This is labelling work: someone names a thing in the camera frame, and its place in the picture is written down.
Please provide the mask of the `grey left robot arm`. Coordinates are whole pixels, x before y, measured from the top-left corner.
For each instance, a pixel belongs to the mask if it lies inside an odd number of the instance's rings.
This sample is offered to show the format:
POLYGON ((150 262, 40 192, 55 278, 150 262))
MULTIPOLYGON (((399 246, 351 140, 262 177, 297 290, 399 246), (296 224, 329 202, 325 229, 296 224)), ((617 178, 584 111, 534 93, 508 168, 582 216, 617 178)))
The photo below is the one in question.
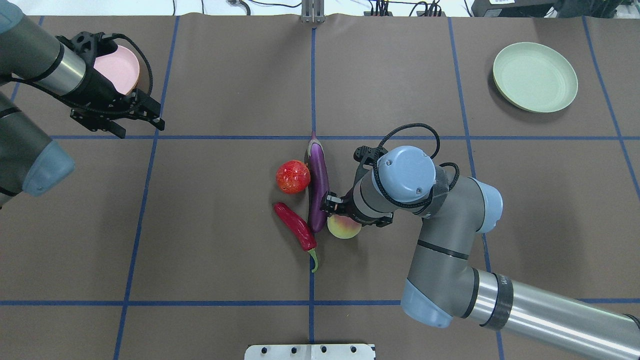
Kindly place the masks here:
MULTIPOLYGON (((55 36, 28 18, 20 7, 1 2, 1 83, 29 85, 70 109, 70 117, 90 132, 108 132, 119 139, 126 129, 119 119, 150 123, 162 132, 161 104, 152 98, 154 76, 141 48, 121 33, 80 32, 55 36), (135 48, 148 73, 148 89, 119 92, 96 69, 100 57, 116 53, 116 40, 135 48)), ((73 158, 6 96, 1 96, 1 203, 20 193, 38 197, 61 183, 75 169, 73 158)))

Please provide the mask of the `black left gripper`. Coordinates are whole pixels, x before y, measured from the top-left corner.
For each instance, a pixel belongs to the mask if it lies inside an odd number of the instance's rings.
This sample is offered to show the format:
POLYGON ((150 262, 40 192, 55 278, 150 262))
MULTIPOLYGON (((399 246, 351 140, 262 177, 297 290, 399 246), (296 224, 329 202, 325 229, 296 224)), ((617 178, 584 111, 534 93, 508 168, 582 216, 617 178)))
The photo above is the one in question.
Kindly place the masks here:
POLYGON ((94 68, 97 57, 112 54, 118 46, 130 49, 138 61, 142 59, 144 54, 130 37, 121 33, 82 31, 71 39, 62 35, 55 38, 87 65, 78 88, 66 95, 67 101, 80 105, 80 111, 70 111, 71 119, 90 132, 108 132, 119 139, 125 139, 126 129, 113 120, 122 117, 149 123, 159 132, 165 130, 166 123, 161 117, 162 105, 157 100, 141 89, 122 95, 109 79, 94 68))

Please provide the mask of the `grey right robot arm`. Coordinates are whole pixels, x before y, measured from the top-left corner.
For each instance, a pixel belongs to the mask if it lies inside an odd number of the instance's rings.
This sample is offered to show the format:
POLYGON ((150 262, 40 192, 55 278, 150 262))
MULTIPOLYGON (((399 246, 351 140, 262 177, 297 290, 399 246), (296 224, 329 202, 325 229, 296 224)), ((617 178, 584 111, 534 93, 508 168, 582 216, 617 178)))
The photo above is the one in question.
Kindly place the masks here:
POLYGON ((344 196, 325 191, 323 211, 362 226, 384 227, 405 210, 421 218, 400 305, 435 328, 470 319, 595 360, 637 360, 639 319, 601 309, 469 262, 477 234, 502 216, 499 191, 473 177, 456 177, 416 146, 362 146, 354 153, 358 177, 344 196))

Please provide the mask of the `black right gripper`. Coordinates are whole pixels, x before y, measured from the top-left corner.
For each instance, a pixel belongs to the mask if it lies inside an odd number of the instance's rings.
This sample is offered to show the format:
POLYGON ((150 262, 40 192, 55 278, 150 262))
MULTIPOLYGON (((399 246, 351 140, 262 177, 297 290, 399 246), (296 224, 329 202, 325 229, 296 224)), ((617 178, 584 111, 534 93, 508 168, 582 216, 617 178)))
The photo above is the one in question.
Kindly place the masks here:
POLYGON ((363 226, 374 225, 378 228, 393 223, 394 209, 378 189, 374 177, 375 149, 359 146, 353 158, 358 162, 353 187, 345 197, 328 191, 320 203, 320 210, 328 215, 345 215, 363 226))

